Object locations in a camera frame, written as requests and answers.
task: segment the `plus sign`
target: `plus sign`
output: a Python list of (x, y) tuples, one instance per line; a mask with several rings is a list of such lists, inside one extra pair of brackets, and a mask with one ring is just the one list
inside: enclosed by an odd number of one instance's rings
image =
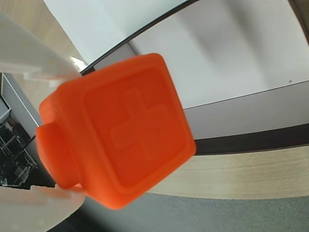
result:
[(131, 89), (124, 94), (124, 103), (130, 119), (112, 129), (111, 136), (115, 147), (121, 150), (140, 143), (147, 159), (158, 156), (161, 144), (157, 132), (167, 121), (167, 107), (158, 105), (147, 109), (137, 89)]

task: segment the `orange silicone cap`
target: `orange silicone cap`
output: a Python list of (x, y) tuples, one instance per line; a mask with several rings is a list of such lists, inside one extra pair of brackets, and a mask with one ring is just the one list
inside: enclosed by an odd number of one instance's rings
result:
[(40, 158), (64, 189), (118, 209), (195, 153), (163, 58), (137, 56), (62, 84), (40, 105)]

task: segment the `orange rubber cover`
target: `orange rubber cover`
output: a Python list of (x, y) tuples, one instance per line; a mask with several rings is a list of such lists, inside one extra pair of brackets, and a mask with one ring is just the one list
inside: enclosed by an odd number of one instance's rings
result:
[(121, 208), (195, 153), (163, 58), (137, 56), (62, 84), (40, 105), (40, 158), (64, 189)]

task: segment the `wood grain surface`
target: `wood grain surface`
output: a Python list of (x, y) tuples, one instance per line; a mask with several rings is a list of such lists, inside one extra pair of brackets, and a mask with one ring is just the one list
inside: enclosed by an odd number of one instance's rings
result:
[[(294, 1), (309, 21), (309, 0)], [(43, 0), (0, 0), (0, 9), (64, 58), (82, 59)], [(38, 108), (53, 89), (15, 76)], [(234, 155), (192, 157), (150, 190), (152, 193), (215, 199), (271, 199), (309, 195), (309, 147)]]
[(308, 196), (309, 147), (193, 156), (150, 192), (213, 199)]

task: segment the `white plastic holder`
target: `white plastic holder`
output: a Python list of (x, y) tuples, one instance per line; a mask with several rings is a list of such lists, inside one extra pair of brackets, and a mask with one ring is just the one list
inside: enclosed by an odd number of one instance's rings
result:
[(75, 212), (84, 200), (85, 194), (79, 188), (0, 187), (0, 231), (45, 232)]

